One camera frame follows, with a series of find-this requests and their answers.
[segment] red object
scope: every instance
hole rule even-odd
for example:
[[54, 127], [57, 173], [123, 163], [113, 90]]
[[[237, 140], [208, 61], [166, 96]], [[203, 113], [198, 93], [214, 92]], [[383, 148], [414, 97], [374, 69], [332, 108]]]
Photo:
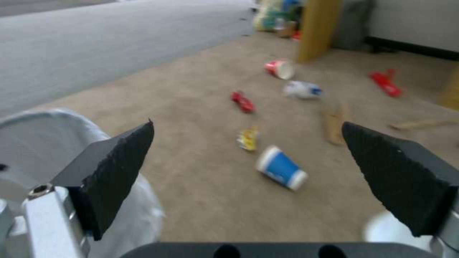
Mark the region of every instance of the red object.
[[297, 32], [295, 32], [295, 34], [293, 34], [291, 38], [293, 40], [299, 41], [301, 39], [301, 32], [298, 30]]
[[378, 86], [383, 89], [389, 96], [391, 97], [398, 97], [402, 93], [397, 86], [392, 83], [392, 78], [394, 77], [395, 70], [388, 69], [387, 74], [382, 74], [379, 72], [375, 72], [370, 74], [370, 77], [378, 84]]
[[277, 77], [277, 65], [280, 63], [280, 60], [274, 60], [264, 65], [266, 71]]
[[242, 91], [239, 90], [233, 92], [231, 99], [239, 105], [244, 113], [252, 113], [255, 111], [255, 106], [249, 99], [244, 97], [244, 93]]

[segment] blue paper cup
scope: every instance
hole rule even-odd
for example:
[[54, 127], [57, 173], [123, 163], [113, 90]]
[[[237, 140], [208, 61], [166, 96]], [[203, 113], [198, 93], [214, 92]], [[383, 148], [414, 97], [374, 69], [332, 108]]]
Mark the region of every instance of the blue paper cup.
[[276, 146], [269, 146], [263, 151], [256, 169], [292, 190], [297, 190], [308, 178], [308, 174]]

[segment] black gripper pad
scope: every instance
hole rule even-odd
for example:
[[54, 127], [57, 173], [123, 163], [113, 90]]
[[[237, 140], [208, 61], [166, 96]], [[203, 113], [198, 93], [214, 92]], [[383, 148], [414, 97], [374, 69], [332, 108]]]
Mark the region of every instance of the black gripper pad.
[[459, 171], [422, 145], [345, 122], [342, 134], [371, 191], [413, 236], [433, 235], [459, 186]]
[[51, 183], [64, 186], [85, 232], [100, 240], [139, 174], [153, 141], [151, 121], [90, 144]]

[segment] wooden post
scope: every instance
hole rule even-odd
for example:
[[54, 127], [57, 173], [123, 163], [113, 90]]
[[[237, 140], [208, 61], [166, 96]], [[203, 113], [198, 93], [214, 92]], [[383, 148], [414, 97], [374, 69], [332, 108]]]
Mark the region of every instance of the wooden post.
[[328, 50], [340, 11], [341, 0], [308, 1], [302, 15], [299, 63], [319, 57]]
[[459, 110], [459, 67], [452, 74], [449, 85], [443, 92], [441, 104]]

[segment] red paper cup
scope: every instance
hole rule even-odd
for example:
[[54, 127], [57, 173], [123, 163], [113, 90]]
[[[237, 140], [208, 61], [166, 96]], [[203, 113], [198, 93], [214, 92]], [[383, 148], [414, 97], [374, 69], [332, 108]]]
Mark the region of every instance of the red paper cup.
[[293, 65], [287, 60], [274, 60], [264, 65], [266, 71], [278, 78], [289, 80], [295, 73]]

